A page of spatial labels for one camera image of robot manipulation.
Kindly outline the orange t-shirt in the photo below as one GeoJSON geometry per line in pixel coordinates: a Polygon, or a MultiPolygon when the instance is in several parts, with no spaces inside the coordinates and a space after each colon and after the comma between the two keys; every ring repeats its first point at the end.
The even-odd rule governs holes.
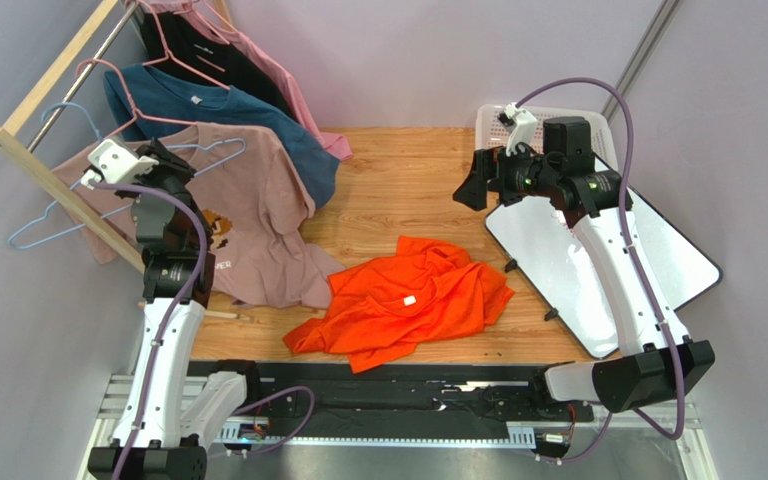
{"type": "Polygon", "coordinates": [[[392,256],[328,278],[332,301],[283,338],[294,354],[344,355],[359,374],[494,325],[514,292],[506,276],[449,242],[402,236],[392,256]]]}

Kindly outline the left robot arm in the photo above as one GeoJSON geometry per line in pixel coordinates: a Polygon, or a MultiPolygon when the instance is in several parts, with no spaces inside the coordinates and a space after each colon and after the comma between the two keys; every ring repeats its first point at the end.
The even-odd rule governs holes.
{"type": "Polygon", "coordinates": [[[243,373],[212,373],[182,404],[215,268],[211,227],[187,188],[196,171],[157,139],[132,149],[109,138],[88,160],[84,186],[132,201],[145,307],[130,393],[108,445],[91,449],[87,470],[96,479],[202,479],[208,449],[246,401],[250,382],[243,373]]]}

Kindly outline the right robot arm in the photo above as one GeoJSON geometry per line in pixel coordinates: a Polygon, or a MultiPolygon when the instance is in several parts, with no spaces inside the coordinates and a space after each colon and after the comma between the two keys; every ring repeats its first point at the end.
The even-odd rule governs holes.
{"type": "Polygon", "coordinates": [[[681,402],[715,362],[678,319],[636,245],[627,181],[598,171],[591,127],[581,116],[544,121],[541,151],[526,142],[477,149],[454,201],[474,211],[495,192],[503,206],[542,197],[559,211],[595,267],[615,322],[620,357],[544,367],[536,382],[549,402],[588,401],[612,413],[681,402]]]}

